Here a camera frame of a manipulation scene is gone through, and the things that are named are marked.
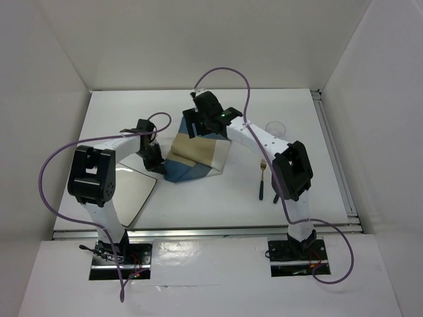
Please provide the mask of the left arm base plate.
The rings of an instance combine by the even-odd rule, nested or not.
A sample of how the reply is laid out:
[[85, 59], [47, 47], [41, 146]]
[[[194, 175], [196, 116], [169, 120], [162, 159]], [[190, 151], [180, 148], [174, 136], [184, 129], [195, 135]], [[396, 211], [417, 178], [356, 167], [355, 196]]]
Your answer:
[[[80, 249], [93, 253], [89, 273], [90, 281], [118, 280], [118, 272], [111, 253], [100, 251], [98, 243], [94, 248], [80, 245]], [[125, 256], [118, 255], [118, 263], [123, 280], [133, 276], [134, 280], [147, 280], [151, 277], [152, 243], [130, 244]]]

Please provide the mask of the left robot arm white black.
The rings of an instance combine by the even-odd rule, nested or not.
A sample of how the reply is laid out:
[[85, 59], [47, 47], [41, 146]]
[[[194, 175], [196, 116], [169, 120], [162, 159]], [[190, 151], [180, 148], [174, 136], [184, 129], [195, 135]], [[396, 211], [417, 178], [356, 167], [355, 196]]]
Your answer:
[[121, 225], [112, 202], [116, 191], [116, 165], [132, 154], [143, 160], [148, 172], [166, 174], [161, 149], [151, 133], [155, 125], [140, 119], [135, 128], [124, 129], [127, 137], [109, 140], [94, 147], [76, 148], [67, 190], [90, 215], [97, 229], [99, 251], [115, 263], [124, 263], [130, 257], [127, 230]]

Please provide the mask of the blue beige white cloth placemat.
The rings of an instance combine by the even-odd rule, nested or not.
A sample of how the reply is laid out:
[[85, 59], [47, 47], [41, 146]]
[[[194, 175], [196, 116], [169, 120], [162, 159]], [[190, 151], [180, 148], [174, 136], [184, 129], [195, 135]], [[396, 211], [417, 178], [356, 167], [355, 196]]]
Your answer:
[[215, 133], [189, 138], [182, 118], [165, 159], [164, 180], [177, 184], [222, 174], [230, 146], [229, 140]]

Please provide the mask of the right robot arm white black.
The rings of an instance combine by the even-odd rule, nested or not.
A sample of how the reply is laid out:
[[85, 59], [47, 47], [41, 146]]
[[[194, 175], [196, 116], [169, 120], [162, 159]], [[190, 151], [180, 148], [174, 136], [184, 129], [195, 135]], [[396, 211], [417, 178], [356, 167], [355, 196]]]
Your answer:
[[289, 253], [296, 259], [304, 258], [317, 238], [308, 199], [313, 171], [304, 144], [273, 136], [232, 107], [223, 109], [208, 90], [193, 91], [190, 95], [195, 107], [182, 112], [190, 138], [214, 133], [265, 158], [272, 173], [272, 188], [282, 201], [289, 223]]

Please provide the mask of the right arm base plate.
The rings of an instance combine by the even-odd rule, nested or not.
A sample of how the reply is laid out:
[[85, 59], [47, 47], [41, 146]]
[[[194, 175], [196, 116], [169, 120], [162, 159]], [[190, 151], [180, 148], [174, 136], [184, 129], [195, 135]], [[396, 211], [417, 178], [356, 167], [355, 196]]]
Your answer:
[[269, 240], [264, 256], [270, 261], [272, 277], [330, 275], [330, 265], [323, 239], [317, 239], [304, 253], [295, 254], [287, 240]]

